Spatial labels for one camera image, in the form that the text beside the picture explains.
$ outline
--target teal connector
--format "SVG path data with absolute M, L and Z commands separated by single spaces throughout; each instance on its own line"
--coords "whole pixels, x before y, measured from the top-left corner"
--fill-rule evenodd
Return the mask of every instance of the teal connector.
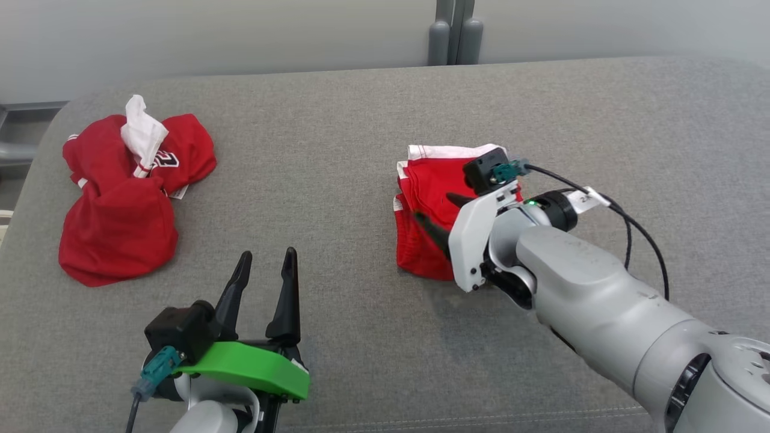
M 500 164 L 492 169 L 495 183 L 503 184 L 516 179 L 517 176 L 529 174 L 529 170 L 524 168 L 524 164 L 529 163 L 528 159 L 514 159 L 508 164 Z
M 131 394 L 139 395 L 141 401 L 148 401 L 163 379 L 167 378 L 182 363 L 176 349 L 166 346 L 142 369 L 142 377 L 131 387 Z

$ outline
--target black cable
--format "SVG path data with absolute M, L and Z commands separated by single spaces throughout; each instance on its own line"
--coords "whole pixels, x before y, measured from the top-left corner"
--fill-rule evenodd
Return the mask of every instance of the black cable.
M 536 171 L 538 173 L 542 173 L 546 176 L 553 177 L 559 182 L 566 183 L 567 185 L 572 186 L 576 190 L 581 191 L 583 194 L 587 194 L 587 195 L 589 194 L 588 190 L 586 190 L 584 187 L 576 184 L 575 182 L 572 182 L 569 179 L 559 176 L 554 172 L 551 172 L 546 169 L 542 169 L 538 166 L 533 166 L 532 164 L 524 164 L 524 168 L 532 171 Z M 623 219 L 626 220 L 627 223 L 630 223 L 632 226 L 636 227 L 636 230 L 639 230 L 639 233 L 641 233 L 641 235 L 644 236 L 644 238 L 650 243 L 650 247 L 652 247 L 652 250 L 655 252 L 655 256 L 658 258 L 658 263 L 661 265 L 661 275 L 663 276 L 663 297 L 666 300 L 668 300 L 668 272 L 666 271 L 666 263 L 665 263 L 665 260 L 663 260 L 663 254 L 661 253 L 660 248 L 658 248 L 658 245 L 652 239 L 652 236 L 650 236 L 650 234 L 647 233 L 647 230 L 645 230 L 640 223 L 636 222 L 635 219 L 631 218 L 630 215 L 624 212 L 623 209 L 620 206 L 618 206 L 618 204 L 614 200 L 610 200 L 610 198 L 605 196 L 604 194 L 601 194 L 601 196 L 607 199 L 608 202 L 610 202 L 609 207 L 611 210 L 613 210 L 616 214 L 623 217 Z M 631 242 L 629 241 L 628 248 L 626 249 L 627 254 L 630 253 L 629 251 L 630 249 L 631 249 Z
M 131 403 L 131 412 L 129 413 L 129 423 L 126 424 L 126 433 L 131 433 L 134 430 L 134 420 L 136 420 L 136 411 L 139 409 L 141 398 L 141 394 L 134 394 L 134 402 Z
M 562 190 L 557 190 L 557 191 L 559 193 L 566 193 L 566 192 L 574 191 L 574 189 L 573 188 L 564 188 Z M 613 200 L 612 197 L 608 196 L 607 194 L 601 194 L 601 196 L 604 197 L 605 199 L 607 199 L 608 202 L 610 202 L 610 203 L 614 204 L 615 206 L 617 206 L 618 209 L 623 210 L 621 205 L 619 205 L 618 202 Z M 623 263 L 623 266 L 627 270 L 628 269 L 628 265 L 631 263 L 631 238 L 632 238 L 632 235 L 631 235 L 631 223 L 629 223 L 628 220 L 626 220 L 625 218 L 623 219 L 623 222 L 626 225 L 626 258 L 625 258 L 625 263 Z

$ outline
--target gray cushion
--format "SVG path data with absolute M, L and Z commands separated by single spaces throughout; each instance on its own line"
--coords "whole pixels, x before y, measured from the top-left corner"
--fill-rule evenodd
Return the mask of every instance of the gray cushion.
M 87 288 L 57 263 L 80 195 L 61 148 L 133 93 L 160 119 L 195 113 L 219 165 L 174 202 L 170 263 Z M 675 303 L 768 341 L 769 140 L 770 73 L 721 59 L 201 77 L 84 96 L 46 133 L 0 251 L 0 431 L 121 431 L 149 321 L 215 302 L 251 250 L 238 331 L 263 336 L 289 245 L 312 384 L 281 411 L 281 431 L 650 431 L 631 398 L 499 291 L 397 269 L 395 163 L 410 144 L 498 143 L 592 185 L 659 242 Z M 526 194 L 559 186 L 524 182 Z M 574 233 L 623 254 L 622 222 L 606 210 Z M 635 239 L 631 271 L 660 287 Z M 136 431 L 168 431 L 183 411 L 150 401 Z

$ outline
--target gray stitching seam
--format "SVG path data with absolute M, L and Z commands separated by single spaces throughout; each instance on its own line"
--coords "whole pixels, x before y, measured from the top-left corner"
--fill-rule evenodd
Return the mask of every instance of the gray stitching seam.
M 589 414 L 593 412 L 604 412 L 604 411 L 626 411 L 631 409 L 642 409 L 642 406 L 627 406 L 625 408 L 601 408 L 601 409 L 587 409 L 585 411 L 556 411 L 556 412 L 529 412 L 526 414 L 508 414 L 508 415 L 481 415 L 481 416 L 474 416 L 474 417 L 458 417 L 458 418 L 432 418 L 432 419 L 413 419 L 413 420 L 405 420 L 405 421 L 376 421 L 376 422 L 358 422 L 353 424 L 327 424 L 327 425 L 292 425 L 292 426 L 286 426 L 285 429 L 287 430 L 293 430 L 298 428 L 336 428 L 336 427 L 358 427 L 358 426 L 364 426 L 364 425 L 385 425 L 385 424 L 406 424 L 410 422 L 438 422 L 438 421 L 474 421 L 474 420 L 481 420 L 481 419 L 495 419 L 495 418 L 521 418 L 521 417 L 527 417 L 527 416 L 542 416 L 542 415 L 575 415 L 575 414 Z M 579 417 L 579 418 L 602 418 L 602 417 Z
M 639 415 L 646 415 L 646 413 L 595 415 L 591 417 L 571 417 L 571 418 L 540 418 L 540 419 L 526 419 L 526 420 L 496 421 L 496 422 L 478 422 L 473 424 L 458 423 L 458 424 L 448 424 L 448 425 L 415 425 L 410 427 L 370 428 L 366 430 L 338 430 L 336 431 L 336 433 L 369 433 L 372 431 L 399 431 L 399 430 L 418 430 L 418 429 L 425 429 L 425 428 L 475 427 L 475 426 L 481 426 L 481 425 L 525 424 L 528 422 L 539 422 L 539 421 L 570 421 L 570 420 L 577 420 L 577 419 L 617 418 L 617 417 L 639 416 Z

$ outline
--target white wall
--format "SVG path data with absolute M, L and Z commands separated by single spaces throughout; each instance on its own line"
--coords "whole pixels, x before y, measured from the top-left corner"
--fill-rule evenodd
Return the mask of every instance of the white wall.
M 0 105 L 124 80 L 418 66 L 434 0 L 0 0 Z M 476 0 L 480 62 L 701 53 L 770 66 L 770 0 Z
M 123 80 L 427 64 L 435 0 L 0 0 L 0 104 Z
M 770 67 L 769 0 L 477 0 L 479 63 L 691 53 Z

